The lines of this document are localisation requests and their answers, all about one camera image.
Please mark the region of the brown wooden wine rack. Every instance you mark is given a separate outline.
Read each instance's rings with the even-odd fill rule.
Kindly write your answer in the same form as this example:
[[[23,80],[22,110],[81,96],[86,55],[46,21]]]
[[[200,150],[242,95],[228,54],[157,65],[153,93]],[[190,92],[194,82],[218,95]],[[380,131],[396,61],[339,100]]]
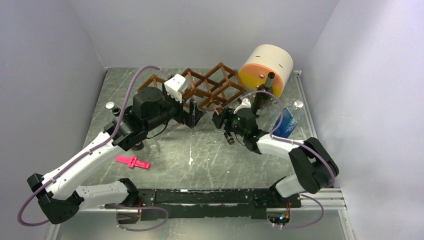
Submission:
[[[246,91],[238,72],[222,62],[205,74],[187,68],[180,75],[188,81],[188,88],[182,96],[195,100],[197,106],[207,112],[224,108]]]

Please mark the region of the clear tall glass bottle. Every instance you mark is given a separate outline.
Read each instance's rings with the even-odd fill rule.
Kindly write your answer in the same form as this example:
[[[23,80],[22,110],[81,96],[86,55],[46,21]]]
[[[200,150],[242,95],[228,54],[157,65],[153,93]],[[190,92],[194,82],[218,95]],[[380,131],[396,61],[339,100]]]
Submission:
[[[158,154],[161,151],[161,146],[158,142],[159,135],[160,130],[154,129],[148,133],[147,139],[143,140],[144,146],[150,154]]]

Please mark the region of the clear square labelled liquor bottle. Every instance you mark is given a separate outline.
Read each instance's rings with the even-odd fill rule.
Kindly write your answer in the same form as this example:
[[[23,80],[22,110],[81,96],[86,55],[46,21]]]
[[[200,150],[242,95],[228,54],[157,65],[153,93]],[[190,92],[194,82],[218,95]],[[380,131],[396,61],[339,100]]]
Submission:
[[[224,137],[229,145],[233,145],[235,140],[232,134],[226,130],[225,123],[230,114],[230,108],[224,107],[218,100],[211,100],[205,105],[205,110],[208,117],[217,129],[224,128]]]

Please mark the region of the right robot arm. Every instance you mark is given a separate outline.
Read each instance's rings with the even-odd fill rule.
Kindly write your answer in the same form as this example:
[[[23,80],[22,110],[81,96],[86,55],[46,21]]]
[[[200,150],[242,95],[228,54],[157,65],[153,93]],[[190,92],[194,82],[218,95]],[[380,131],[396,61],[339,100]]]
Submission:
[[[291,140],[270,135],[259,129],[250,108],[215,110],[212,122],[216,128],[224,129],[226,135],[240,136],[251,152],[290,160],[294,174],[271,186],[273,191],[269,199],[275,207],[282,207],[292,195],[303,192],[315,194],[322,188],[331,187],[340,172],[317,138]]]

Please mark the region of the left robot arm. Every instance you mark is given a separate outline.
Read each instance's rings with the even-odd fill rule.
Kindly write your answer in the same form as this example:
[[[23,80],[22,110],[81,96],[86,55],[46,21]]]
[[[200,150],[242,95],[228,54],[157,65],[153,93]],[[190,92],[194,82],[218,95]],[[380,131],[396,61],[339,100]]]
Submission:
[[[144,88],[133,96],[132,105],[123,106],[78,155],[49,173],[31,175],[27,183],[47,221],[61,224],[81,210],[100,205],[138,205],[139,190],[128,178],[92,186],[84,186],[83,182],[104,162],[114,160],[120,151],[141,150],[148,133],[171,120],[195,127],[204,112],[193,99],[185,110],[185,101],[177,91]]]

